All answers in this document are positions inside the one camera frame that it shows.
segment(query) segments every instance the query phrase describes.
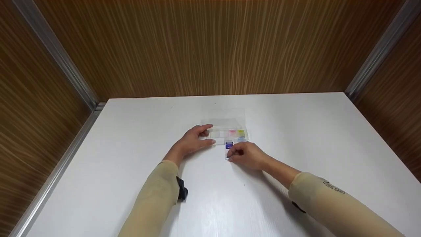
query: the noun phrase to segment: wood grain wall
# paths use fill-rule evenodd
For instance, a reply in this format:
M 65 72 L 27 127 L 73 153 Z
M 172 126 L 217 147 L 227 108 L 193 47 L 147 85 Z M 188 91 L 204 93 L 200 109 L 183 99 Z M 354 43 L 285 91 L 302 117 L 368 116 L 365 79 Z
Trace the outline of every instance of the wood grain wall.
M 35 0 L 101 101 L 344 91 L 403 0 Z
M 421 181 L 421 15 L 355 105 Z
M 0 2 L 0 236 L 8 236 L 89 114 L 11 1 Z

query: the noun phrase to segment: hand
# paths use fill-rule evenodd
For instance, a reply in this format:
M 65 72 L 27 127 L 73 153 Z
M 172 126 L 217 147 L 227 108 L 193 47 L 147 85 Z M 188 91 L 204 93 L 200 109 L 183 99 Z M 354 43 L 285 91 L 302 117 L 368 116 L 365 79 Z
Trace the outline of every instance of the hand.
M 264 170 L 265 165 L 273 159 L 251 142 L 234 144 L 228 151 L 227 157 L 229 157 L 228 161 L 242 164 L 253 170 Z
M 196 125 L 189 129 L 184 136 L 171 147 L 164 157 L 164 160 L 171 160 L 180 167 L 180 164 L 186 155 L 215 144 L 214 139 L 199 139 L 199 137 L 207 137 L 209 135 L 208 129 L 211 127 L 213 127 L 213 125 L 205 124 L 202 126 Z

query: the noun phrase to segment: corner trim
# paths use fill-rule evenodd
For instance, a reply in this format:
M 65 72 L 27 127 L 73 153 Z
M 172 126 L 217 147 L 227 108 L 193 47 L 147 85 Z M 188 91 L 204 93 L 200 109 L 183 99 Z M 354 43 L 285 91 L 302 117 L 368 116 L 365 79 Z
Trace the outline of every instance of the corner trim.
M 387 27 L 360 70 L 352 79 L 345 94 L 354 101 L 367 85 L 396 43 L 421 12 L 420 0 L 406 0 L 393 21 Z
M 77 133 L 76 137 L 73 139 L 70 146 L 67 148 L 64 155 L 61 157 L 60 161 L 56 167 L 51 172 L 50 176 L 47 178 L 41 189 L 38 191 L 35 198 L 32 200 L 31 204 L 20 218 L 19 222 L 15 225 L 12 232 L 9 234 L 9 237 L 23 237 L 26 236 L 43 209 L 45 203 L 51 196 L 54 188 L 57 186 L 57 183 L 60 181 L 73 157 L 75 156 L 77 150 L 91 129 L 92 125 L 95 123 L 98 118 L 100 110 L 93 111 L 88 117 L 82 128 Z
M 19 12 L 28 22 L 32 30 L 50 52 L 53 59 L 66 75 L 67 79 L 79 93 L 82 100 L 93 111 L 98 104 L 98 99 L 89 88 L 83 76 L 70 59 L 66 50 L 61 45 L 56 34 L 41 14 L 33 0 L 12 0 Z

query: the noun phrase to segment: left hand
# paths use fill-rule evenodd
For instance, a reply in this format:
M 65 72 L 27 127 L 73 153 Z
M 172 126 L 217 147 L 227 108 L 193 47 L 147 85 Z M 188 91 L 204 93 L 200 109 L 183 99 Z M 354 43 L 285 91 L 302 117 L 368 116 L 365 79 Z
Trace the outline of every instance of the left hand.
M 171 160 L 178 166 L 183 158 L 195 151 L 215 144 L 214 139 L 201 140 L 199 137 L 207 137 L 208 129 L 213 127 L 212 124 L 196 125 L 189 129 L 180 140 L 178 140 L 169 150 L 164 159 Z

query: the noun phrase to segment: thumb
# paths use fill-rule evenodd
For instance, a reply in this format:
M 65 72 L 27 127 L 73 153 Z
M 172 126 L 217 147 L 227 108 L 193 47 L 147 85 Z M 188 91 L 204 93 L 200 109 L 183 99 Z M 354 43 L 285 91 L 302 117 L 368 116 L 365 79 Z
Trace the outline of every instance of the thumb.
M 233 155 L 228 159 L 228 161 L 232 163 L 241 163 L 242 159 L 239 155 Z

